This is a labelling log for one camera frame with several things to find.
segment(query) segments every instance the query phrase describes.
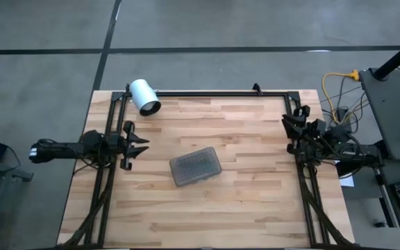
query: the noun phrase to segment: butcher block tabletop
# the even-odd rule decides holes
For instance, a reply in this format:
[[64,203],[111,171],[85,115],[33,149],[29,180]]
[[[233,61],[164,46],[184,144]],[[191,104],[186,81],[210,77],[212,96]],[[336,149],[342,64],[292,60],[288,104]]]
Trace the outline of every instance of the butcher block tabletop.
[[[111,93],[94,92],[85,131],[104,132]],[[299,93],[302,105],[311,107],[309,120],[323,119],[317,91]],[[160,101],[160,111],[149,117],[140,116],[133,103],[127,103],[124,121],[135,122],[135,134],[150,143],[131,160],[131,171],[117,163],[103,247],[310,246],[294,156],[286,151],[290,140],[281,123],[286,113],[282,97],[160,97]],[[206,147],[216,151],[221,174],[176,187],[169,161]],[[83,162],[76,163],[76,169],[82,166]],[[58,243],[68,240],[89,213],[96,172],[86,167],[74,175]],[[323,164],[317,177],[326,214],[353,242],[336,169]],[[313,221],[319,241],[316,216]],[[97,221],[93,233],[96,239]]]

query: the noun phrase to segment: concrete floor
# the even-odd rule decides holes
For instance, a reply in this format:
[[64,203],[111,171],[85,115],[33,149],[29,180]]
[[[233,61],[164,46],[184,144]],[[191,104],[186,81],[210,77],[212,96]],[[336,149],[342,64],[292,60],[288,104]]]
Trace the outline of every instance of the concrete floor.
[[[0,49],[102,49],[114,2],[0,0]],[[380,45],[400,45],[400,1],[123,0],[111,47]],[[259,83],[264,89],[318,89],[324,99],[325,73],[377,67],[394,53],[112,54],[100,89],[122,90],[137,78],[161,90]],[[99,60],[99,54],[0,55],[0,141],[15,149],[22,169],[35,172],[31,183],[12,185],[0,216],[0,249],[54,245],[74,162],[33,165],[27,152],[39,138],[78,139]],[[340,81],[328,79],[330,95],[338,93]],[[346,81],[345,89],[358,85]],[[341,105],[361,94],[344,95]],[[381,138],[369,108],[356,137],[362,143]],[[357,243],[400,249],[399,229],[372,227],[383,217],[378,201],[347,199],[347,207]]]

